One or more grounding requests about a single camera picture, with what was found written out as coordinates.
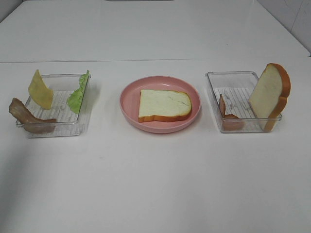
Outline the bread slice with brown crust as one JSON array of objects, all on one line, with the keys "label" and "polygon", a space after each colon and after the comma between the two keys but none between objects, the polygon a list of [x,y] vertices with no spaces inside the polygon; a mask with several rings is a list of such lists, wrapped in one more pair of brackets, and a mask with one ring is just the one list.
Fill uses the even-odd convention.
[{"label": "bread slice with brown crust", "polygon": [[185,92],[172,90],[151,90],[140,91],[139,122],[181,121],[190,115],[192,103]]}]

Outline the bacon strip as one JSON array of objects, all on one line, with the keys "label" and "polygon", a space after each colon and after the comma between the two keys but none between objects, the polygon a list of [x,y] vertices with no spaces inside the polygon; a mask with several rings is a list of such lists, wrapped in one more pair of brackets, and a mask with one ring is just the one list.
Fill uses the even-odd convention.
[{"label": "bacon strip", "polygon": [[244,127],[244,123],[234,114],[226,114],[226,105],[222,94],[219,97],[219,108],[222,116],[222,129],[224,131],[238,131]]},{"label": "bacon strip", "polygon": [[9,106],[9,113],[20,123],[24,124],[24,129],[31,133],[51,133],[55,126],[56,119],[39,119],[36,118],[17,98],[13,98]]}]

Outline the green lettuce leaf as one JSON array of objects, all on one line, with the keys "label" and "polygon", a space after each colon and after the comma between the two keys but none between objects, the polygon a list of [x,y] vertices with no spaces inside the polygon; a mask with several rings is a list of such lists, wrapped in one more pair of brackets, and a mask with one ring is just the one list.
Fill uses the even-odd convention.
[{"label": "green lettuce leaf", "polygon": [[67,99],[67,105],[72,112],[78,114],[82,105],[86,84],[90,76],[89,70],[85,74],[82,74],[79,78],[79,88],[76,89]]}]

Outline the pink round plate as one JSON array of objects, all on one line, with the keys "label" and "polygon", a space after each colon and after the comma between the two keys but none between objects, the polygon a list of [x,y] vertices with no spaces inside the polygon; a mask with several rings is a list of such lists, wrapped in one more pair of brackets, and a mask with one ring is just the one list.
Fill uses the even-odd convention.
[{"label": "pink round plate", "polygon": [[[182,121],[161,122],[138,121],[140,91],[142,89],[181,91],[189,95],[192,103],[190,116]],[[201,99],[197,90],[184,80],[169,76],[150,76],[130,83],[120,95],[120,107],[127,121],[136,128],[150,133],[173,133],[192,124],[201,110]]]}]

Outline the right clear plastic tray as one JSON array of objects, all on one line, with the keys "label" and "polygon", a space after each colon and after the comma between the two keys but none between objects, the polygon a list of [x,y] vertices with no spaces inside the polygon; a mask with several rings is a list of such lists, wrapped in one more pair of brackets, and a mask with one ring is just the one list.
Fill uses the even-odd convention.
[{"label": "right clear plastic tray", "polygon": [[[207,94],[212,105],[214,116],[220,132],[222,133],[263,133],[259,119],[253,113],[249,104],[249,97],[255,88],[258,77],[253,71],[208,72]],[[236,115],[244,127],[238,131],[224,131],[222,129],[222,116],[219,108],[219,97],[222,94],[226,105],[225,113]],[[276,124],[282,120],[280,114]]]}]

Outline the clear plastic tray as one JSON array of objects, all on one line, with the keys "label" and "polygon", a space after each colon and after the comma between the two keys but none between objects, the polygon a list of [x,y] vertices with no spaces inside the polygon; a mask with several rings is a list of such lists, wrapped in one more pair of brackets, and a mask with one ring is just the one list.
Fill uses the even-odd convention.
[{"label": "clear plastic tray", "polygon": [[[212,105],[214,116],[220,132],[222,133],[263,133],[259,119],[253,113],[249,104],[249,97],[255,88],[258,77],[253,71],[208,72],[207,94]],[[225,113],[236,115],[244,127],[238,131],[224,131],[222,129],[222,116],[219,108],[219,97],[222,94],[226,105]],[[282,120],[280,114],[276,124]]]},{"label": "clear plastic tray", "polygon": [[77,136],[88,128],[90,117],[88,76],[84,96],[79,113],[74,113],[68,106],[70,95],[80,87],[82,74],[50,74],[42,75],[47,88],[53,91],[52,106],[49,110],[36,104],[31,97],[25,102],[25,107],[39,119],[55,118],[55,123],[22,124],[18,120],[16,126],[23,129],[27,138]]}]

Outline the left clear plastic tray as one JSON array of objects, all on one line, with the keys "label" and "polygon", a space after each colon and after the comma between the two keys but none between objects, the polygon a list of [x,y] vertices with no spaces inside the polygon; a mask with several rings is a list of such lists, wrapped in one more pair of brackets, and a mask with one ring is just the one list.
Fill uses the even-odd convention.
[{"label": "left clear plastic tray", "polygon": [[80,87],[82,74],[50,74],[42,75],[47,88],[53,91],[52,106],[49,110],[36,104],[31,97],[25,102],[25,107],[39,119],[55,118],[55,123],[22,124],[18,120],[16,126],[23,129],[27,138],[77,136],[88,128],[90,117],[88,76],[84,96],[79,113],[74,113],[68,106],[70,95]]}]

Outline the yellow cheese slice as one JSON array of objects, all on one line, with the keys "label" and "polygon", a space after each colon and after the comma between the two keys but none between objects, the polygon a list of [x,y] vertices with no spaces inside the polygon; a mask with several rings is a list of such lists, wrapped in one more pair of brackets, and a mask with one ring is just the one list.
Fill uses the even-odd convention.
[{"label": "yellow cheese slice", "polygon": [[38,69],[32,77],[31,83],[28,87],[28,92],[33,101],[43,109],[51,109],[53,91],[46,87]]}]

